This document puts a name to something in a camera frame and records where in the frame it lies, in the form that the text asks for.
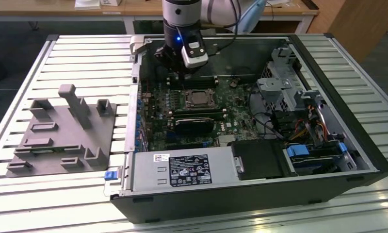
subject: green circuit board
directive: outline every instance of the green circuit board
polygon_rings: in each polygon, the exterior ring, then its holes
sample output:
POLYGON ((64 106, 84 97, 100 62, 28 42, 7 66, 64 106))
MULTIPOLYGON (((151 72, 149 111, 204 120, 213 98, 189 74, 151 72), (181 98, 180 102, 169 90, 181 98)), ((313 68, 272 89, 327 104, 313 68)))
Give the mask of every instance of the green circuit board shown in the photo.
POLYGON ((167 112, 187 111, 187 90, 168 90, 163 86, 152 92, 148 104, 148 128, 149 128, 149 151, 167 150, 169 146, 203 145, 203 147, 220 146, 217 137, 232 134, 236 140, 249 140, 259 137, 256 126, 248 113, 247 97, 249 93, 248 84, 231 87, 232 79, 220 78, 213 93, 216 109, 224 108, 224 120, 215 121, 211 133, 197 136, 173 136, 168 127, 167 112))

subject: power supply label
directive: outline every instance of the power supply label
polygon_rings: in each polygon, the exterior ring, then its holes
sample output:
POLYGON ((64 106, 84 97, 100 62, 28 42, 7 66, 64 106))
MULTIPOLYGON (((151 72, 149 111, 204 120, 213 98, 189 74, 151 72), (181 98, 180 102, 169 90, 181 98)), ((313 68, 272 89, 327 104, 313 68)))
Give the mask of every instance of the power supply label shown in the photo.
POLYGON ((169 157, 169 180, 172 187, 212 183, 208 155, 169 157))

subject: gray carpet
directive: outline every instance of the gray carpet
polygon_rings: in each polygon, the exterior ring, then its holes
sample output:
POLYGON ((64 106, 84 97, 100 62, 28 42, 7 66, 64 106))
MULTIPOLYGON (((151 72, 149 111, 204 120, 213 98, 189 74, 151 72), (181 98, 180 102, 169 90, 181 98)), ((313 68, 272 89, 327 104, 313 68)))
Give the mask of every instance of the gray carpet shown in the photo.
MULTIPOLYGON (((0 60, 8 70, 8 77, 0 81, 0 89, 9 89, 0 91, 0 121, 49 34, 125 33, 121 22, 41 22, 39 28, 32 31, 27 22, 0 23, 0 60)), ((136 25, 137 32, 147 30, 153 30, 151 24, 136 25)), ((388 93, 387 35, 361 66, 388 93)))

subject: cpu socket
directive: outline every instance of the cpu socket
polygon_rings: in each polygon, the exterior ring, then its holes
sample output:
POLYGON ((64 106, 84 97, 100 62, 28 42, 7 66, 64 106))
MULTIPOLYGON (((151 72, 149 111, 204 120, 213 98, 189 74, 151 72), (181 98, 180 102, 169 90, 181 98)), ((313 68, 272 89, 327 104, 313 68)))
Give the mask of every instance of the cpu socket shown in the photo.
POLYGON ((188 90, 185 91, 185 107, 188 109, 209 109, 216 108, 215 92, 207 90, 188 90))

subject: aluminum extrusion table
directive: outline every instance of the aluminum extrusion table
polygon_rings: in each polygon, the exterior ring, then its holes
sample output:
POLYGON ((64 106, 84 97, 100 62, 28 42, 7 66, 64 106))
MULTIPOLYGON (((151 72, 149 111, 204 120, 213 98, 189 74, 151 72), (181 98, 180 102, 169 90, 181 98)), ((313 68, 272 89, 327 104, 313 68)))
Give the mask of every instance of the aluminum extrusion table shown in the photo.
MULTIPOLYGON (((333 38, 300 35, 327 77, 388 159, 388 96, 333 38)), ((109 166, 124 164, 132 74, 131 35, 49 37, 0 124, 0 232, 371 232, 388 231, 388 177, 329 202, 135 225, 109 202, 104 172, 7 178, 32 117, 32 98, 64 105, 59 85, 75 84, 87 103, 119 104, 109 166)), ((303 73, 313 89, 316 86, 303 73)))

